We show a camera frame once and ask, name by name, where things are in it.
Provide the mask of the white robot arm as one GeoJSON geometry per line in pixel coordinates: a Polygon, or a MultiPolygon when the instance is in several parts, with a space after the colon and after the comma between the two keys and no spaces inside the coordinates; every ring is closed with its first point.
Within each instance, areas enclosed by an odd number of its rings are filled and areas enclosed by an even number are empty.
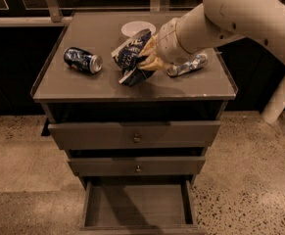
{"type": "Polygon", "coordinates": [[[196,53],[250,38],[285,65],[285,5],[279,0],[203,0],[164,24],[141,55],[141,70],[156,71],[189,61],[196,53]]]}

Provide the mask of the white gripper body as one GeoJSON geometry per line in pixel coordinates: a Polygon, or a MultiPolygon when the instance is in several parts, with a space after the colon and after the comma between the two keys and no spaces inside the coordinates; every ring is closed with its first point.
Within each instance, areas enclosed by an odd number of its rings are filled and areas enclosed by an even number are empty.
{"type": "Polygon", "coordinates": [[[157,55],[168,64],[182,65],[191,59],[191,54],[186,52],[180,45],[177,34],[178,18],[173,18],[165,23],[157,34],[157,55]]]}

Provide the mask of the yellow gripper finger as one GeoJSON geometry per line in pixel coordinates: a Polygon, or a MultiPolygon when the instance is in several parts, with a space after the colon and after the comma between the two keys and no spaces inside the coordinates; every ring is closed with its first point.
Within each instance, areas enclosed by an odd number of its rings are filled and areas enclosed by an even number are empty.
{"type": "Polygon", "coordinates": [[[139,53],[140,57],[150,56],[156,50],[157,38],[158,38],[158,35],[153,35],[148,40],[148,42],[146,43],[142,51],[139,53]]]}
{"type": "Polygon", "coordinates": [[[163,71],[168,70],[171,64],[164,62],[161,58],[147,58],[145,61],[138,63],[137,67],[143,71],[163,71]]]}

